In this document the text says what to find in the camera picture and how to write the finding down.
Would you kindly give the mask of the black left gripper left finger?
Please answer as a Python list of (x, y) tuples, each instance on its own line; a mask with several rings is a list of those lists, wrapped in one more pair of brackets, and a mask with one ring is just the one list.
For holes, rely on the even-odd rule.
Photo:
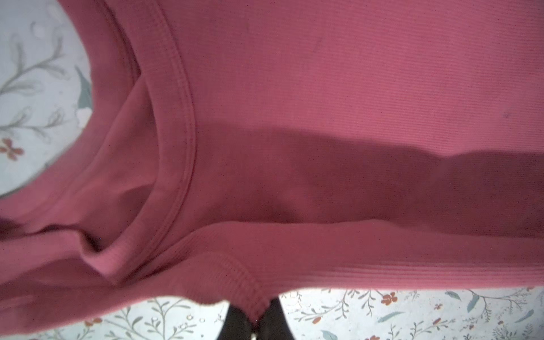
[(245, 313), (230, 305), (217, 340), (251, 340), (252, 324)]

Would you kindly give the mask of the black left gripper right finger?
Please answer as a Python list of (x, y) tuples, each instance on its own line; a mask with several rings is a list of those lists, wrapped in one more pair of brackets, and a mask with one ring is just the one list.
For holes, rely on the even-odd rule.
[(294, 340), (285, 318), (279, 298), (271, 301), (269, 308), (259, 320), (256, 331), (258, 340)]

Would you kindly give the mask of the pink tank top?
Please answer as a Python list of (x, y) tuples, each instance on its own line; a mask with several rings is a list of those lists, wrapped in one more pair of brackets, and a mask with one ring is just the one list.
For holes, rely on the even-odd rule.
[(63, 1), (76, 143), (1, 200), (1, 334), (160, 296), (543, 284), (542, 1)]

